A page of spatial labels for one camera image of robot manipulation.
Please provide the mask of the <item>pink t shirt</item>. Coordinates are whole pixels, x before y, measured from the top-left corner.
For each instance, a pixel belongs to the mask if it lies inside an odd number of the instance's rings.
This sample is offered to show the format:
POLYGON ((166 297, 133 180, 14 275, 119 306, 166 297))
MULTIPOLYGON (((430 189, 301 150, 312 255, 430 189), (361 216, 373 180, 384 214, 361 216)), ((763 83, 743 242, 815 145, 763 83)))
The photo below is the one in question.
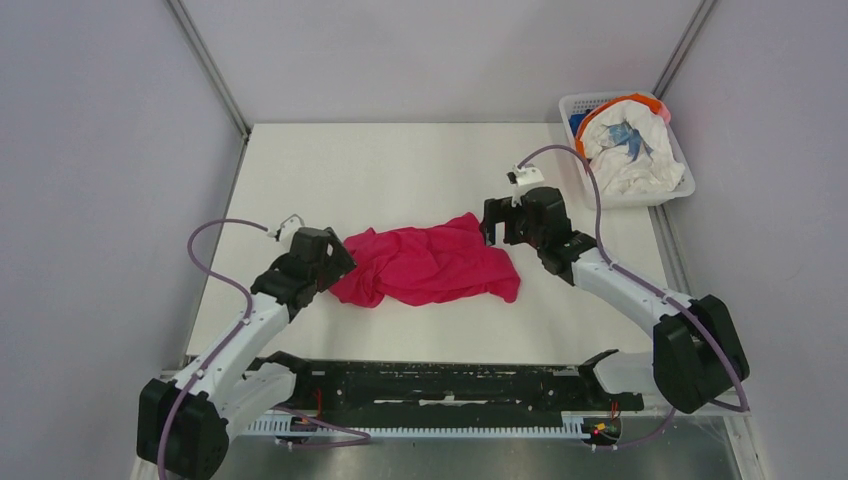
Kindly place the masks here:
POLYGON ((485 243, 471 212, 441 225, 377 232, 344 240, 357 267, 330 292, 342 303, 375 308, 387 298, 418 307, 477 295, 517 300, 521 278, 508 253, 485 243))

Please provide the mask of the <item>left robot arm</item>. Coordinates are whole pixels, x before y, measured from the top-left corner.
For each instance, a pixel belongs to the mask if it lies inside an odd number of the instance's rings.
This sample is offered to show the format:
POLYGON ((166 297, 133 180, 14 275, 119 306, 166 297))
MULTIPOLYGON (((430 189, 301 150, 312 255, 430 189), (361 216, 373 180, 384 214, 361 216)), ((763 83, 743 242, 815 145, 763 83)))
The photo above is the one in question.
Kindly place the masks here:
POLYGON ((154 378, 142 388, 136 453, 155 465, 158 478, 211 478, 232 440, 267 410, 312 399, 307 374, 275 362, 253 375, 247 370, 317 294, 355 267, 332 228, 297 228, 288 250, 251 287, 237 287, 245 305, 228 328, 171 379, 154 378))

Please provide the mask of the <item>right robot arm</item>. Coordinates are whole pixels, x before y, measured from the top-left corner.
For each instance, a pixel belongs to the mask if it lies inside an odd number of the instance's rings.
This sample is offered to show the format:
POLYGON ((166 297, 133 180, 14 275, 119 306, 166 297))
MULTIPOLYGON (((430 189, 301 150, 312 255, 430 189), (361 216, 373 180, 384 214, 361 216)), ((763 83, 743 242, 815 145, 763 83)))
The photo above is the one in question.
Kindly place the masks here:
POLYGON ((602 408, 617 394, 633 393, 658 394, 687 414, 707 404, 748 410, 742 383, 750 367, 722 300, 662 288, 613 259, 599 235, 573 228, 553 187, 533 188, 518 200, 486 200, 480 231, 487 245, 499 226, 505 244, 532 247, 547 272, 612 306, 652 343, 648 352, 608 350, 587 360, 577 382, 585 405, 602 408))

